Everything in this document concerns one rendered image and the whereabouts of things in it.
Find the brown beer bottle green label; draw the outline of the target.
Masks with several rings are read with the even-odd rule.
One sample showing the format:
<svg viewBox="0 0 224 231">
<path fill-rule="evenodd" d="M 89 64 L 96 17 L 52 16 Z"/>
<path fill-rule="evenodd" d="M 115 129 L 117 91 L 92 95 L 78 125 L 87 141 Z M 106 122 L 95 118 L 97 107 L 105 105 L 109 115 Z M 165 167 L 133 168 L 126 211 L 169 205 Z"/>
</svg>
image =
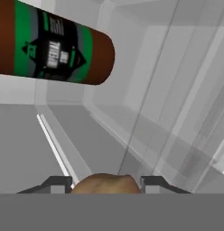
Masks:
<svg viewBox="0 0 224 231">
<path fill-rule="evenodd" d="M 96 86 L 114 64 L 105 33 L 20 0 L 0 0 L 0 74 Z"/>
</svg>

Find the brown apricot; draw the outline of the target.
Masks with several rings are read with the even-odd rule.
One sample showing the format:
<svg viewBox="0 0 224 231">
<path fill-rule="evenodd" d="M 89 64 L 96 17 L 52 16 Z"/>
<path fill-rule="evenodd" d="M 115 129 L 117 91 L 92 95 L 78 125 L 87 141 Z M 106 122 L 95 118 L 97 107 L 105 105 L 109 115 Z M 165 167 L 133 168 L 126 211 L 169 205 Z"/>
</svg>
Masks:
<svg viewBox="0 0 224 231">
<path fill-rule="evenodd" d="M 93 174 L 80 181 L 72 194 L 140 194 L 135 180 L 130 175 L 107 173 Z"/>
</svg>

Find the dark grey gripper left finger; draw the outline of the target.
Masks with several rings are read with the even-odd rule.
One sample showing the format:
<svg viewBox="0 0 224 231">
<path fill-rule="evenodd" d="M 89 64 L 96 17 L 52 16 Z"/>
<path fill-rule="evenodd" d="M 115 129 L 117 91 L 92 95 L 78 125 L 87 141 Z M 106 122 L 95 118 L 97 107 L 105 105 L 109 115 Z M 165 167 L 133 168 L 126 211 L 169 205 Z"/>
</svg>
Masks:
<svg viewBox="0 0 224 231">
<path fill-rule="evenodd" d="M 50 176 L 42 184 L 19 191 L 19 194 L 69 194 L 71 186 L 71 176 Z"/>
</svg>

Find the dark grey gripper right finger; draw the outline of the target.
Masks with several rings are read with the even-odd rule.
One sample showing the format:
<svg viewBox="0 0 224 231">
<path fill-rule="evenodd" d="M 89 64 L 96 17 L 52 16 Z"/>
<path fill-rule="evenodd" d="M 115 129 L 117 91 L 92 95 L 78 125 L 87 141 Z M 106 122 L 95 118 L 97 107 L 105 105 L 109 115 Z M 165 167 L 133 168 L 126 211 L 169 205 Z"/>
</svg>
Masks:
<svg viewBox="0 0 224 231">
<path fill-rule="evenodd" d="M 189 194 L 189 191 L 170 185 L 162 176 L 142 176 L 140 185 L 141 191 L 145 194 Z"/>
</svg>

